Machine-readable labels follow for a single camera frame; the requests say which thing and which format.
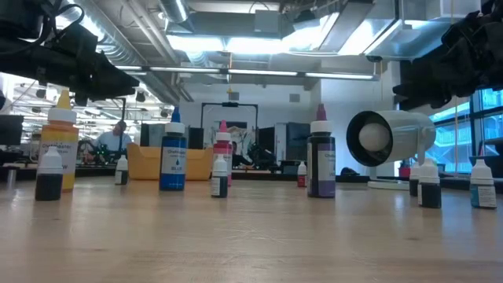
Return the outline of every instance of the yellow bottle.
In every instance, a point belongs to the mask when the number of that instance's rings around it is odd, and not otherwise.
[[[43,156],[50,146],[56,146],[63,160],[63,193],[71,192],[75,183],[75,162],[79,144],[77,113],[70,106],[70,93],[61,92],[56,108],[49,110],[49,124],[42,127],[39,156]]]

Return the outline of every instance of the pink bottle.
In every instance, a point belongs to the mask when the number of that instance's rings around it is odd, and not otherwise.
[[[217,142],[213,145],[213,163],[219,154],[223,155],[223,159],[227,162],[227,183],[230,186],[233,171],[233,145],[230,143],[230,133],[227,133],[227,122],[225,120],[220,123],[220,130],[217,133],[216,140]]]

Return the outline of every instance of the bottle cap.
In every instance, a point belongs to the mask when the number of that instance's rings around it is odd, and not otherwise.
[[[38,174],[63,174],[63,160],[56,146],[50,146],[47,153],[40,159]]]
[[[219,154],[213,163],[213,173],[225,173],[227,176],[227,162],[223,159],[222,154]]]
[[[493,185],[493,173],[483,159],[478,159],[472,168],[471,182],[480,185]]]
[[[420,172],[420,166],[419,162],[416,162],[411,168],[410,168],[410,176],[409,179],[412,180],[418,180],[419,179],[419,172]]]
[[[230,133],[227,133],[227,122],[225,120],[220,123],[220,130],[217,133],[216,140],[230,142]]]
[[[122,155],[119,160],[117,160],[116,170],[127,171],[127,159],[125,155]]]
[[[311,122],[311,133],[332,133],[332,123],[327,121],[327,114],[323,103],[318,105],[316,121]]]
[[[167,133],[178,133],[178,134],[184,134],[185,133],[185,125],[180,122],[181,116],[180,112],[178,109],[178,106],[174,108],[173,114],[171,115],[171,122],[167,123],[166,126],[164,126],[164,130]]]
[[[439,184],[439,169],[436,164],[433,162],[431,158],[427,158],[424,160],[423,165],[419,169],[420,177],[419,182],[421,183],[431,183],[431,184]]]
[[[299,169],[297,169],[297,175],[307,175],[307,167],[304,161],[300,163]]]

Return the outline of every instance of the bottle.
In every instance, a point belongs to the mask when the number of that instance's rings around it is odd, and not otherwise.
[[[180,191],[185,187],[187,139],[183,136],[185,125],[180,123],[178,107],[174,108],[171,122],[166,124],[165,129],[160,152],[159,189]]]
[[[307,139],[307,196],[336,196],[336,139],[330,137],[332,123],[327,121],[325,107],[318,106],[317,120],[311,123]]]
[[[410,168],[409,176],[409,194],[411,197],[417,197],[417,185],[419,184],[419,162],[416,162]]]
[[[213,163],[213,173],[211,174],[211,197],[227,197],[228,188],[227,181],[227,162],[223,158],[223,154],[219,154]]]
[[[37,168],[35,200],[50,201],[61,199],[63,186],[63,161],[56,146],[50,146]]]
[[[77,113],[70,106],[68,90],[61,91],[56,108],[49,110],[48,120],[49,124],[42,127],[39,154],[43,158],[50,146],[57,147],[63,162],[63,193],[71,192],[75,183],[79,129],[74,127]]]
[[[116,167],[116,185],[126,185],[129,175],[127,173],[127,159],[125,155],[122,155],[119,160],[117,160]]]
[[[484,160],[477,160],[472,168],[470,178],[470,194],[474,208],[496,208],[496,189],[493,173]]]
[[[442,190],[440,189],[439,169],[432,159],[427,158],[419,172],[417,203],[422,208],[441,208]]]
[[[227,162],[227,185],[232,183],[233,173],[233,145],[230,140],[230,133],[227,133],[227,122],[222,120],[220,123],[220,130],[216,135],[216,143],[213,145],[213,162],[222,154],[223,159]]]
[[[307,167],[303,161],[300,163],[299,169],[297,169],[297,186],[299,188],[306,187],[306,175],[307,175]]]

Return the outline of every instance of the desk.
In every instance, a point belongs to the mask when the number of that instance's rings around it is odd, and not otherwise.
[[[2,282],[503,282],[497,211],[443,192],[421,209],[408,192],[339,186],[308,199],[294,182],[207,182],[160,193],[157,182],[79,178],[61,201],[33,183],[0,189]]]

